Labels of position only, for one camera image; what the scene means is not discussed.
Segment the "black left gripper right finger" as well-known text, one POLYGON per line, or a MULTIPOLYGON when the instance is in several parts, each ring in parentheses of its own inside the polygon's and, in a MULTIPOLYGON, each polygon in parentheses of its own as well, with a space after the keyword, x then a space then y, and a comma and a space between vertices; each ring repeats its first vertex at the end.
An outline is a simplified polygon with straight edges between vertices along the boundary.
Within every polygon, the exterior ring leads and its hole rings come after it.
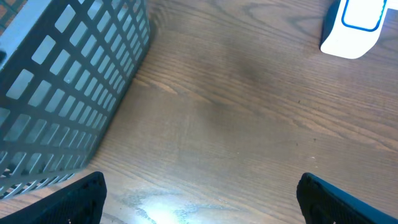
POLYGON ((397 219, 306 172, 297 185, 297 200, 306 223, 388 223, 397 219))

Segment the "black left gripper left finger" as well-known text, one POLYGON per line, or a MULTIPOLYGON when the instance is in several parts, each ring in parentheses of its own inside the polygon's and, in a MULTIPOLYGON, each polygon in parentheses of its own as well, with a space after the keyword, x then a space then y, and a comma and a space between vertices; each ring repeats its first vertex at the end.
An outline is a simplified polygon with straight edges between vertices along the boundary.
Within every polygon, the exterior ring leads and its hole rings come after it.
POLYGON ((99 224, 106 194, 104 175, 96 171, 1 218, 1 224, 99 224))

